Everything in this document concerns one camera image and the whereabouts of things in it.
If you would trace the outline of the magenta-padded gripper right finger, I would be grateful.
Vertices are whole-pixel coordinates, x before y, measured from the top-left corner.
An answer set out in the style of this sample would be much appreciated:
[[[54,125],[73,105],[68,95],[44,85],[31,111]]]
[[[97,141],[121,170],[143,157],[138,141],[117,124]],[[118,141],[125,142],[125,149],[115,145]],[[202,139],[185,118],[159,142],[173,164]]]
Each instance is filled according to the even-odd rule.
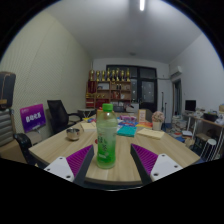
[[[168,155],[157,155],[139,145],[132,144],[130,153],[143,185],[147,185],[182,169]]]

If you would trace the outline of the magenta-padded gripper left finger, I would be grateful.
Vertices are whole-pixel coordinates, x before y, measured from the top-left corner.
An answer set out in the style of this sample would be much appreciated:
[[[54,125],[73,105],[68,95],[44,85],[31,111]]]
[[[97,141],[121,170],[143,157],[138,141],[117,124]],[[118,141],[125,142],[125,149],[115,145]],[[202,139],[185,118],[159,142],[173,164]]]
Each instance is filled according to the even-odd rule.
[[[81,186],[93,156],[94,147],[89,145],[68,157],[58,157],[45,168],[45,171]]]

